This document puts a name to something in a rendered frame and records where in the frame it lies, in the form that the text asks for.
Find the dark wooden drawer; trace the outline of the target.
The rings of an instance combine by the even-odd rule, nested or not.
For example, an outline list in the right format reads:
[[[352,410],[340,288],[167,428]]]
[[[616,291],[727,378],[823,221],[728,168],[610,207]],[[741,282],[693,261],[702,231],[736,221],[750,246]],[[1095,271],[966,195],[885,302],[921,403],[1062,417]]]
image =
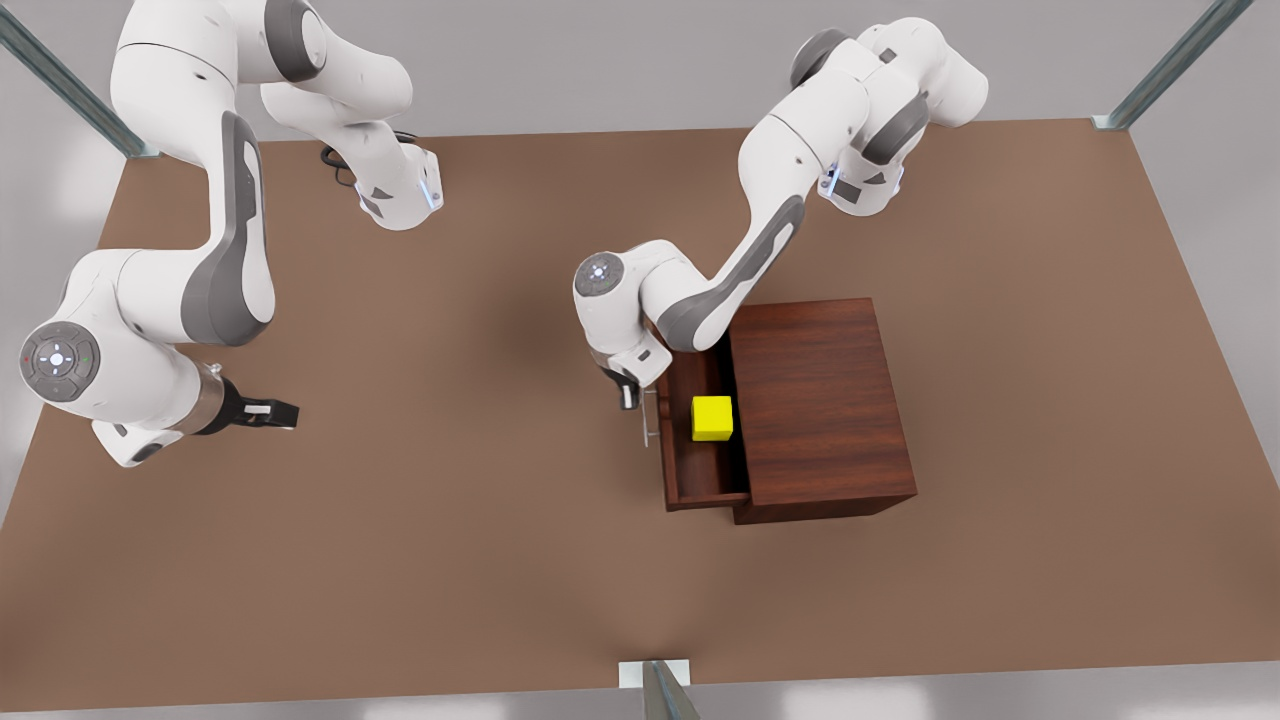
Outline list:
[[[655,383],[666,510],[744,506],[750,497],[741,434],[692,441],[692,398],[736,395],[730,336],[700,354],[675,352]]]

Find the yellow cube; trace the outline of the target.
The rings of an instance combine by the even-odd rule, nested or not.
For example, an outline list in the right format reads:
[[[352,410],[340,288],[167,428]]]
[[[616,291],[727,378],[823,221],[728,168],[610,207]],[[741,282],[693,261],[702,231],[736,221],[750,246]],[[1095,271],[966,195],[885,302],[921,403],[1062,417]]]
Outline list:
[[[724,442],[733,434],[733,398],[728,395],[698,395],[690,406],[691,441]]]

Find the dark wooden cabinet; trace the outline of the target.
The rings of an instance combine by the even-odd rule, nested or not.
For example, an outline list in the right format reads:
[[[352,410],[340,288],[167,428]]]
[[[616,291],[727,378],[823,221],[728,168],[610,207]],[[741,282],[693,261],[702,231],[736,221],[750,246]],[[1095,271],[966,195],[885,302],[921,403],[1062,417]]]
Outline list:
[[[739,525],[869,516],[916,495],[873,302],[741,307],[730,327]]]

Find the silver frame post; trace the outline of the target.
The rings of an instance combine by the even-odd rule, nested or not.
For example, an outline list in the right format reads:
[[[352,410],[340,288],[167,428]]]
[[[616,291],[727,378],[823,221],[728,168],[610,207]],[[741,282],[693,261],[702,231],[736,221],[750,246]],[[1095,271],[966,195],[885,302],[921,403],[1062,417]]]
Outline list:
[[[691,685],[687,659],[620,662],[618,680],[620,688],[643,689],[645,720],[701,720],[686,692]]]
[[[1130,129],[1253,3],[1254,0],[1213,0],[1115,109],[1091,118],[1094,129]]]
[[[0,5],[0,45],[122,155],[129,159],[161,155],[133,133],[105,101],[4,5]]]

